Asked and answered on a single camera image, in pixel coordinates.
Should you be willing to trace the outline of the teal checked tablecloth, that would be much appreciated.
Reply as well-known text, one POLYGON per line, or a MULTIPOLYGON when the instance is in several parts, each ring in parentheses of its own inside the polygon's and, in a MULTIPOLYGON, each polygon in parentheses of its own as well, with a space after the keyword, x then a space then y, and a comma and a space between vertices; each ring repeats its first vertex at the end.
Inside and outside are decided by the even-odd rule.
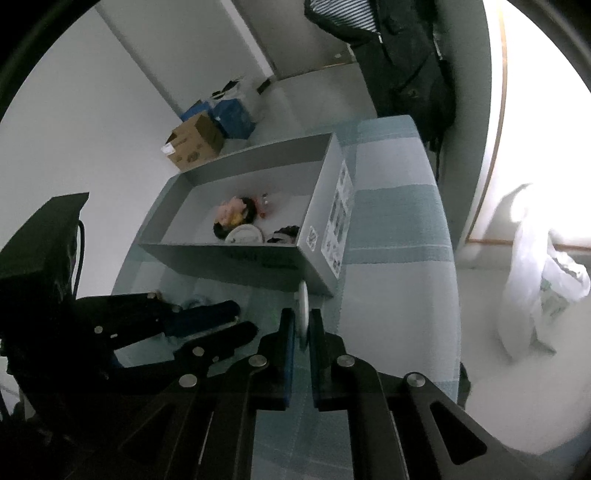
MULTIPOLYGON (((338 137, 353 202, 337 289, 332 296, 308 290, 310 315, 318 309, 325 332, 341 337, 349 354, 378 372, 395 377, 419 372, 455 402, 461 328, 454 251, 415 124, 407 116, 389 117, 324 133, 338 137)), ((156 200, 116 281, 117 291, 162 280, 186 293, 235 298, 262 337, 279 329, 286 308, 294 311, 296 326, 297 290, 182 275, 143 250, 140 229, 156 200)), ((310 348, 301 351, 297 331, 290 405, 257 412, 253 468, 263 479, 356 479, 348 415, 315 408, 310 348)))

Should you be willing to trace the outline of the white purple round container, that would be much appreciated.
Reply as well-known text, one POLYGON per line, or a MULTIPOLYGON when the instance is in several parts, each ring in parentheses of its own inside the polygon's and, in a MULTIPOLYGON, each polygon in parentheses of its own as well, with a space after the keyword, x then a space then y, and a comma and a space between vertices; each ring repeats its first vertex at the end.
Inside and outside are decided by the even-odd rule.
POLYGON ((253 224, 242 224, 228 233, 224 239, 226 244, 259 244, 263 243, 263 232, 253 224))

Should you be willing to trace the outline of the grey cardboard box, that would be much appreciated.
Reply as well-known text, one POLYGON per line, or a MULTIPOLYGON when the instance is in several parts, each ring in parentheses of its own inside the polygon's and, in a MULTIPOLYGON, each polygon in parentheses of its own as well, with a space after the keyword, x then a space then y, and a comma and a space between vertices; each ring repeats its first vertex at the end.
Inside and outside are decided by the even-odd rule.
POLYGON ((335 294, 348 234, 352 178, 338 137, 324 133, 238 151, 174 176, 139 233, 139 245, 179 274, 335 294), (263 243, 226 244, 214 230, 233 197, 256 207, 263 243))

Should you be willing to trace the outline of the brown cardboard box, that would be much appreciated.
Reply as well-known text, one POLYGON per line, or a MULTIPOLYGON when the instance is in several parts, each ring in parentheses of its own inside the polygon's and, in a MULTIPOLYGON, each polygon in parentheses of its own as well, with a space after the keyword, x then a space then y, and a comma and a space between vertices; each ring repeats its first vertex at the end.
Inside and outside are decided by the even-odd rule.
POLYGON ((200 112, 173 129, 161 151, 180 171, 186 171, 216 159, 223 146, 224 138, 211 116, 200 112))

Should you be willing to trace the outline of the white plastic bag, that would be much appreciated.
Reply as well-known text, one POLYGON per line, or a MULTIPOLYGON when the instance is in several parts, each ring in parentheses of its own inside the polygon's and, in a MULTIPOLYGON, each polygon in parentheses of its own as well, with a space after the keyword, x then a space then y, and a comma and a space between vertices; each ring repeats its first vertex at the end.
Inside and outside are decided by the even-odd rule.
POLYGON ((547 195, 532 185, 521 186, 511 204, 516 232, 497 330, 514 361, 525 358, 535 344, 554 353, 559 317, 590 294, 586 266, 558 250, 552 241, 556 213, 547 195))

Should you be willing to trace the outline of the blue box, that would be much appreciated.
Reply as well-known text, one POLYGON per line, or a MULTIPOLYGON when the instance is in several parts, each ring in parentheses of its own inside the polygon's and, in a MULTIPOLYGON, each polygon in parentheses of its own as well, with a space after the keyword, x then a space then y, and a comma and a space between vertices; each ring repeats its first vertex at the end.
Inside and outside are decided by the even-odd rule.
POLYGON ((211 105, 209 102, 198 101, 180 115, 182 121, 206 113, 226 139, 247 140, 256 129, 249 111, 238 99, 221 100, 211 105))

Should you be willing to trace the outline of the white bags on floor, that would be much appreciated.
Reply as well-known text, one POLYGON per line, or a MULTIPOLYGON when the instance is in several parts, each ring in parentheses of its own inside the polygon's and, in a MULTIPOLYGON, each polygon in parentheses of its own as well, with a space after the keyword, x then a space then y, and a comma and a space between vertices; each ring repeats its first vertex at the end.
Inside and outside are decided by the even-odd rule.
POLYGON ((221 90, 211 94, 208 103, 215 107, 226 100, 238 100, 242 103, 253 122, 257 123, 263 119, 263 100, 249 79, 242 76, 230 80, 221 90))

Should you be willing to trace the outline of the grey door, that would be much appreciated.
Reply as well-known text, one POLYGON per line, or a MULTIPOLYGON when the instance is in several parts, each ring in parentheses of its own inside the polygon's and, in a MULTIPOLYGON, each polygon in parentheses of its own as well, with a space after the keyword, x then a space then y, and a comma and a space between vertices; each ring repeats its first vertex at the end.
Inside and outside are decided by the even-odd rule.
POLYGON ((353 63, 345 42, 304 15, 300 0, 238 0, 233 5, 277 79, 353 63))

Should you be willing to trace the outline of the black hanging jacket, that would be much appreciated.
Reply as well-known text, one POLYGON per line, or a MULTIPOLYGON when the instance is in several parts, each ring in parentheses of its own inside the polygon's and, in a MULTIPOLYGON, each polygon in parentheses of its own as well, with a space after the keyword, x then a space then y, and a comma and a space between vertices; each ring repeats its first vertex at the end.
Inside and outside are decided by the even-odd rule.
POLYGON ((304 15, 351 47, 377 115, 409 115, 423 142, 441 151, 455 120, 456 99, 449 63, 436 40, 434 1, 370 1, 377 33, 339 27, 312 14, 304 15))

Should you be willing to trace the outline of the striped shirt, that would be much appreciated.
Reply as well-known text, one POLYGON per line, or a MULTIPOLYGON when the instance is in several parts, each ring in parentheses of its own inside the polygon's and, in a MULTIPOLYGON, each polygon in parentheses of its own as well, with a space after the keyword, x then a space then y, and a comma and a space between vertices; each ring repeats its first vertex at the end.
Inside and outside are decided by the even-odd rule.
POLYGON ((307 8, 335 26, 378 32, 374 10, 368 0, 311 0, 307 8))

